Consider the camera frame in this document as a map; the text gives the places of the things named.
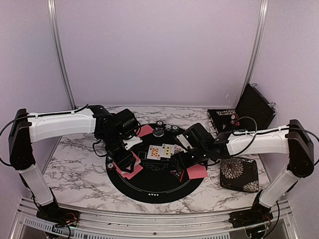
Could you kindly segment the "black dealer button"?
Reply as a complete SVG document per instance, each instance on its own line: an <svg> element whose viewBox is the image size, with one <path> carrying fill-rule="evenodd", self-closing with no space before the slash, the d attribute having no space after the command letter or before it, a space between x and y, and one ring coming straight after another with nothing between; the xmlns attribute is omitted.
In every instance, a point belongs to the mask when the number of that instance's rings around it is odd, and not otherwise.
<svg viewBox="0 0 319 239"><path fill-rule="evenodd" d="M162 128L156 128L154 131L153 131L153 135L155 137L162 137L164 135L164 129Z"/></svg>

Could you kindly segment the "red card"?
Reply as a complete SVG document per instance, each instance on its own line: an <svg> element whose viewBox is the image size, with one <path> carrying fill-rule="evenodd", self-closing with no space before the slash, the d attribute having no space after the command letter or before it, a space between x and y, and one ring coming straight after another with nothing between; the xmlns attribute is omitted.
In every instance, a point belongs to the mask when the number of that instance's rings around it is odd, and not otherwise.
<svg viewBox="0 0 319 239"><path fill-rule="evenodd" d="M195 165L195 171L196 172L205 172L207 169L206 169L206 166L205 165L200 165L200 164L197 164Z"/></svg>
<svg viewBox="0 0 319 239"><path fill-rule="evenodd" d="M207 171L201 173L195 171L195 165L187 169L189 179L200 179L208 177Z"/></svg>
<svg viewBox="0 0 319 239"><path fill-rule="evenodd" d="M149 124L146 124L141 127L141 131L139 132L138 137L143 137L145 135L151 134L153 133L153 131L154 129Z"/></svg>
<svg viewBox="0 0 319 239"><path fill-rule="evenodd" d="M132 173L129 173L129 172L121 172L120 175L123 177L123 178L126 178L128 180L132 179L138 172L137 171L134 171Z"/></svg>
<svg viewBox="0 0 319 239"><path fill-rule="evenodd" d="M137 165L137 166L134 167L133 172L134 172L134 171L137 171L137 172L139 173L139 172L142 171L142 170L143 170L143 167L140 166L140 165Z"/></svg>

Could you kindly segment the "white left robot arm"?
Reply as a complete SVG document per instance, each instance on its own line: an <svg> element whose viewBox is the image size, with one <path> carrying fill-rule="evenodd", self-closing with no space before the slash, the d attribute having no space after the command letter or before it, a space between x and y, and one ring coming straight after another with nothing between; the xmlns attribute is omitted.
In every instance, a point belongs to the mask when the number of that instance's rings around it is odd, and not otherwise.
<svg viewBox="0 0 319 239"><path fill-rule="evenodd" d="M63 217L54 193L43 176L46 160L37 156L51 155L58 139L67 135L92 134L105 147L106 156L122 171L132 173L136 159L132 147L141 143L141 125L134 113L124 109L116 114L102 105L86 105L80 109L29 113L19 109L8 136L9 164L33 193L44 214L57 222Z"/></svg>

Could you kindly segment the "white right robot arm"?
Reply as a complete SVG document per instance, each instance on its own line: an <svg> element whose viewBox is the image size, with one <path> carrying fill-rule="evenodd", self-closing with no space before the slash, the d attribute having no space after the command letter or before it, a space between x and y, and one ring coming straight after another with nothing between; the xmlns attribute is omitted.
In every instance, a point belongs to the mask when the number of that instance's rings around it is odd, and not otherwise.
<svg viewBox="0 0 319 239"><path fill-rule="evenodd" d="M170 157L173 167L184 170L196 164L247 154L279 153L289 156L289 163L256 198L255 206L248 210L247 219L259 222L266 208L275 202L301 178L310 176L315 169L314 144L311 132L297 119L273 129L254 131L224 131L213 137L197 123L176 137L185 148Z"/></svg>

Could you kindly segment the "queen of hearts card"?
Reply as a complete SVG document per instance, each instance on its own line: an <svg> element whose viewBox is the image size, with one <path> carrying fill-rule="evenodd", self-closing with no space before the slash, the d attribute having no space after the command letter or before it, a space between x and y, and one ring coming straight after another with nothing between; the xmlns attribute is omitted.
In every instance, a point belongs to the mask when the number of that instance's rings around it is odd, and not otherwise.
<svg viewBox="0 0 319 239"><path fill-rule="evenodd" d="M163 154L163 148L157 145L150 145L147 153L147 159L160 160Z"/></svg>

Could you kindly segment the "red triangle all-in marker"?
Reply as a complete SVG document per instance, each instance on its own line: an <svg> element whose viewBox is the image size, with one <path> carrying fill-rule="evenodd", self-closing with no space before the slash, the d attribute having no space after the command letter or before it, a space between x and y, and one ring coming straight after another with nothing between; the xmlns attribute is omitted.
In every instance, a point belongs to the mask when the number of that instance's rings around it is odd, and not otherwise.
<svg viewBox="0 0 319 239"><path fill-rule="evenodd" d="M179 182L182 182L183 176L184 176L184 170L178 171L178 170L172 170L170 171L171 175L173 175Z"/></svg>

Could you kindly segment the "red playing card deck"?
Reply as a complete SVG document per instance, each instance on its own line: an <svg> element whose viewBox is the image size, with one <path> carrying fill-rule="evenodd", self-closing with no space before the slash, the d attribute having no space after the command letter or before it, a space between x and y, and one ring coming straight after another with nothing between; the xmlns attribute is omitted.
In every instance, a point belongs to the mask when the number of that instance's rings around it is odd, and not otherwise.
<svg viewBox="0 0 319 239"><path fill-rule="evenodd" d="M140 164L141 160L132 152L127 151L116 155L113 160L114 165L121 171L133 173L134 167Z"/></svg>

